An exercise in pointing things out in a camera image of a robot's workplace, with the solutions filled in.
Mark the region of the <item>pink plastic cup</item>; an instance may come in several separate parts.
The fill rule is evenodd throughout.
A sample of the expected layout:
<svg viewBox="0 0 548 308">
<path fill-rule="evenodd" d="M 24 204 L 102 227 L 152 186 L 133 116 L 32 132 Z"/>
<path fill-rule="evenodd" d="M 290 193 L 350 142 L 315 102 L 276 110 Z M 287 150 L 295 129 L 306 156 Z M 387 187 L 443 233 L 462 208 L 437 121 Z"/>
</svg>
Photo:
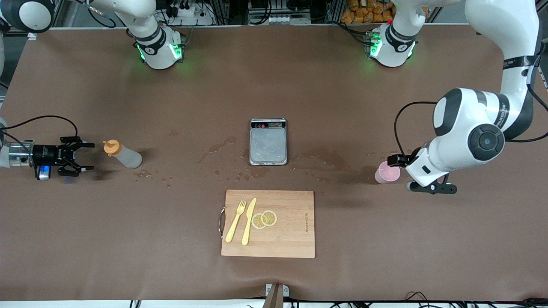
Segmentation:
<svg viewBox="0 0 548 308">
<path fill-rule="evenodd" d="M 399 166 L 389 166 L 387 161 L 382 162 L 375 172 L 375 181 L 379 184 L 390 184 L 400 178 L 401 170 Z"/>
</svg>

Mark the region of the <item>translucent sauce bottle orange cap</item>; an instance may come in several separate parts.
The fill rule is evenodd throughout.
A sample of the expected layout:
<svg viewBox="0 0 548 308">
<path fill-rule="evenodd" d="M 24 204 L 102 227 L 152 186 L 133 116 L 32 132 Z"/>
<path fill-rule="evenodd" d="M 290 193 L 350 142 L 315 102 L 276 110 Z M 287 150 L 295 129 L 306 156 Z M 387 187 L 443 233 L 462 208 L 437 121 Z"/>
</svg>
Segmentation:
<svg viewBox="0 0 548 308">
<path fill-rule="evenodd" d="M 116 139 L 104 141 L 103 145 L 104 152 L 108 156 L 116 158 L 128 169 L 137 169 L 143 162 L 139 152 L 126 148 Z"/>
</svg>

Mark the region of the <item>brown table mat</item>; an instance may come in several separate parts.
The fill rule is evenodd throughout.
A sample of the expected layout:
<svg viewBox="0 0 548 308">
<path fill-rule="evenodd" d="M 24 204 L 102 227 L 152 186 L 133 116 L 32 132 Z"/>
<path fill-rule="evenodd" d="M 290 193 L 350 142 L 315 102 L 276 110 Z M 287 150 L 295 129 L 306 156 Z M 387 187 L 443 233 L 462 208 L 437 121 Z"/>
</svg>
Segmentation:
<svg viewBox="0 0 548 308">
<path fill-rule="evenodd" d="M 231 299 L 288 285 L 301 300 L 548 298 L 548 138 L 450 174 L 454 195 L 377 185 L 401 107 L 462 86 L 498 91 L 503 57 L 467 25 L 428 25 L 401 68 L 337 26 L 195 29 L 184 62 L 143 64 L 124 30 L 27 41 L 0 117 L 73 121 L 77 161 L 39 181 L 0 168 L 0 301 Z M 289 160 L 249 163 L 254 118 L 285 118 Z M 108 156 L 116 139 L 137 169 Z M 227 190 L 307 190 L 311 259 L 221 255 Z"/>
</svg>

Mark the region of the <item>silver digital kitchen scale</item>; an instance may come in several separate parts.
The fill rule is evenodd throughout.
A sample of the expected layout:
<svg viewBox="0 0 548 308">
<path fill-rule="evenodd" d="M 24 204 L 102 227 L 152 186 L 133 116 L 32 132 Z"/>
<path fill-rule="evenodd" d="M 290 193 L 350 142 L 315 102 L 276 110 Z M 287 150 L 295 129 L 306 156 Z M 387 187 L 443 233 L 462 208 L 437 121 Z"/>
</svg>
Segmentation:
<svg viewBox="0 0 548 308">
<path fill-rule="evenodd" d="M 249 125 L 249 163 L 283 166 L 288 163 L 285 118 L 254 118 Z"/>
</svg>

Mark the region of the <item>wooden cutting board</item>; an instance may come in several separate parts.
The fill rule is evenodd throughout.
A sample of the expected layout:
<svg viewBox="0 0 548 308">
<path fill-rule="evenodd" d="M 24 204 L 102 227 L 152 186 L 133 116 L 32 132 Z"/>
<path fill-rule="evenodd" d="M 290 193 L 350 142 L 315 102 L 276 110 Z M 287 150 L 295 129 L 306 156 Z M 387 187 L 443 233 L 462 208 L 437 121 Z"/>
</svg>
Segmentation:
<svg viewBox="0 0 548 308">
<path fill-rule="evenodd" d="M 241 244 L 247 221 L 246 211 L 253 198 L 257 198 L 249 243 Z M 235 235 L 230 243 L 225 236 L 235 218 L 241 200 L 247 201 L 240 216 Z M 225 229 L 221 255 L 225 257 L 314 258 L 315 208 L 313 191 L 286 190 L 228 190 L 225 195 Z M 277 222 L 266 227 L 261 221 L 264 211 L 277 215 Z"/>
</svg>

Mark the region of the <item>bag of orange snacks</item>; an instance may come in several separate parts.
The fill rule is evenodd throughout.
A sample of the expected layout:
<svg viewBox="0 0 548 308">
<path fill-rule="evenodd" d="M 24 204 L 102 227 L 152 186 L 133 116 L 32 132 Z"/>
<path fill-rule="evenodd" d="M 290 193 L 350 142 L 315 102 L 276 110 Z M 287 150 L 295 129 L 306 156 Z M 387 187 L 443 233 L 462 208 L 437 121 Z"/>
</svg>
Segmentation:
<svg viewBox="0 0 548 308">
<path fill-rule="evenodd" d="M 342 24 L 391 23 L 397 12 L 390 0 L 345 0 L 345 4 Z"/>
</svg>

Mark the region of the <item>yellow plastic knife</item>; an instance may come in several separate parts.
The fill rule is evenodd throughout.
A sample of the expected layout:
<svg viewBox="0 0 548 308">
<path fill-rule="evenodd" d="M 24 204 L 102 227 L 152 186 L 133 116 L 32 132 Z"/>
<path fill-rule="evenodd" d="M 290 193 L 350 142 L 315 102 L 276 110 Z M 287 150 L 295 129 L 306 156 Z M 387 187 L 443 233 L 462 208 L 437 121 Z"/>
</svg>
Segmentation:
<svg viewBox="0 0 548 308">
<path fill-rule="evenodd" d="M 243 232 L 243 236 L 241 238 L 241 244 L 244 246 L 247 246 L 249 243 L 249 236 L 250 236 L 250 228 L 252 226 L 253 221 L 253 215 L 254 215 L 254 208 L 256 204 L 257 198 L 253 198 L 250 204 L 248 205 L 247 211 L 246 211 L 246 224 L 245 224 L 245 230 Z"/>
</svg>

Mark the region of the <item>yellow plastic fork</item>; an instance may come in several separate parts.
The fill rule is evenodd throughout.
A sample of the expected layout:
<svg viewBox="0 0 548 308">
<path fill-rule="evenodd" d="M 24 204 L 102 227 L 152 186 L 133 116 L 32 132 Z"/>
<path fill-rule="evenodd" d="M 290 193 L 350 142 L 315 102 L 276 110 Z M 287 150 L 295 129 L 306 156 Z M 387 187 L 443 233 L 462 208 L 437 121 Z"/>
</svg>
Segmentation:
<svg viewBox="0 0 548 308">
<path fill-rule="evenodd" d="M 235 230 L 238 226 L 239 218 L 244 213 L 246 204 L 247 204 L 247 201 L 241 200 L 238 207 L 236 208 L 235 218 L 233 219 L 233 222 L 231 223 L 231 226 L 227 232 L 227 235 L 225 236 L 226 243 L 230 243 L 233 240 L 235 235 Z"/>
</svg>

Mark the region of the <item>grey table edge bracket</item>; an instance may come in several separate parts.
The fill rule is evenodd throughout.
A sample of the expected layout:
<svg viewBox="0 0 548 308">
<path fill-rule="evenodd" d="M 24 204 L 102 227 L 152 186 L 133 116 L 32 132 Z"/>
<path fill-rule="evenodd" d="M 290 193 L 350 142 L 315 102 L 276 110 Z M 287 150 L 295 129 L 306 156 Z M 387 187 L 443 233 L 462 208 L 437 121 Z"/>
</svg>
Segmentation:
<svg viewBox="0 0 548 308">
<path fill-rule="evenodd" d="M 285 284 L 267 284 L 266 299 L 262 308 L 284 308 L 284 300 L 289 297 L 289 287 Z"/>
</svg>

